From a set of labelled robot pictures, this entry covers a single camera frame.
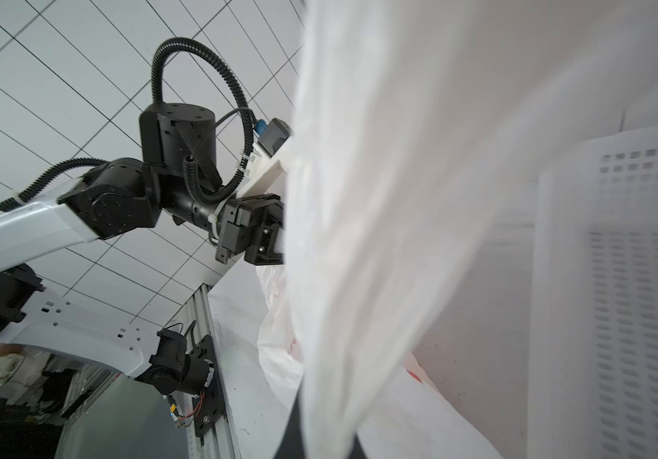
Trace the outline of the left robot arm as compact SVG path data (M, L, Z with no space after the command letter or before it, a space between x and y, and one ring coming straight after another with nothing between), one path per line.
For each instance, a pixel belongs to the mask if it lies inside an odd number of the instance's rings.
M244 149L229 181L216 166L220 118L204 107L164 99L164 69L177 53L203 59L235 98ZM200 396L216 389L217 363L189 346L186 334L109 321L47 291L31 268L46 254L152 229L163 214L205 231L221 264L235 256L256 266L282 263L283 204L270 188L290 126L256 118L230 67L191 38L170 38L159 46L150 83L151 105L139 118L141 159L68 160L0 203L0 343L98 363L164 395Z

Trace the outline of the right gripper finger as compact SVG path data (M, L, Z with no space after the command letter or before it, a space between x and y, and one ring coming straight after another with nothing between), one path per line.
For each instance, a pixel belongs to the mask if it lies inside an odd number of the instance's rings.
M296 400L292 406L289 420L284 430L281 442L275 453L275 459L305 459L306 453L303 445L303 434L301 431L301 417L300 417L300 393L302 384L298 386L296 393ZM365 451L363 450L359 436L354 437L352 450L350 451L348 459L365 459Z

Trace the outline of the white bag with red print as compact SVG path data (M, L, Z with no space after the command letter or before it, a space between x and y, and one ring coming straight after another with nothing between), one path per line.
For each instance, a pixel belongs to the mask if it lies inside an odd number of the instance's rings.
M307 458L429 442L403 358L506 200L658 83L658 1L312 1L287 171L285 270Z

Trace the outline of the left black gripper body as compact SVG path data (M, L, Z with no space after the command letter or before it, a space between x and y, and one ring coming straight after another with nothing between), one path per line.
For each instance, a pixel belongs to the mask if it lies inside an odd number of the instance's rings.
M227 264L234 256L254 266L283 264L279 232L283 223L283 202L273 193L233 198L218 214L215 259Z

